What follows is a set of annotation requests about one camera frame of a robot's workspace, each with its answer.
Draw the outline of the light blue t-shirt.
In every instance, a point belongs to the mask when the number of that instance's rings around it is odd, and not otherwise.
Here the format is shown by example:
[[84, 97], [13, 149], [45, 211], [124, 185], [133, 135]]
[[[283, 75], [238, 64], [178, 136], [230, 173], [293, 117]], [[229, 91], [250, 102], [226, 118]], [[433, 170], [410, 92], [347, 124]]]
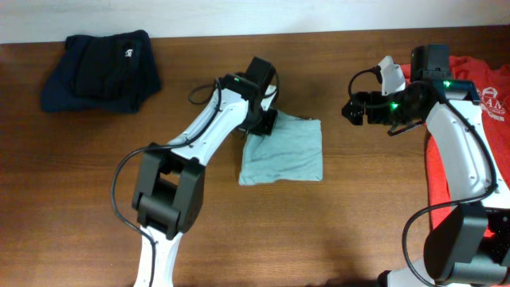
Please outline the light blue t-shirt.
[[322, 123], [278, 112], [269, 136], [248, 135], [238, 184], [279, 180], [319, 182], [324, 178]]

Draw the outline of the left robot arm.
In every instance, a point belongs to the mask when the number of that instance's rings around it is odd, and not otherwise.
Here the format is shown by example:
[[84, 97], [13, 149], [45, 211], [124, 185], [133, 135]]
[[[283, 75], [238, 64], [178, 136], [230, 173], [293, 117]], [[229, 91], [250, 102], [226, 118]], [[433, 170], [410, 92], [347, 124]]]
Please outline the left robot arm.
[[171, 286], [179, 243], [203, 204], [206, 165], [234, 130], [268, 136], [277, 111], [276, 68], [254, 57], [215, 80], [207, 106], [179, 136], [143, 151], [131, 206], [142, 232], [137, 286]]

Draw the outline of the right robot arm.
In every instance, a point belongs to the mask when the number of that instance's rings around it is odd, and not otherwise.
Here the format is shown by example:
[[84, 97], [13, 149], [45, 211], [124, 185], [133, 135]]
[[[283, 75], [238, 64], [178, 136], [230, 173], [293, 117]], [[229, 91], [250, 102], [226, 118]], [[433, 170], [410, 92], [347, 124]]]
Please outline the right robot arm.
[[343, 116], [383, 124], [390, 136], [425, 126], [439, 151], [449, 198], [421, 209], [447, 210], [423, 255], [382, 272], [378, 286], [506, 286], [509, 283], [509, 179], [488, 141], [475, 83], [457, 78], [447, 45], [412, 50], [410, 71], [392, 57], [369, 68], [380, 90], [350, 91]]

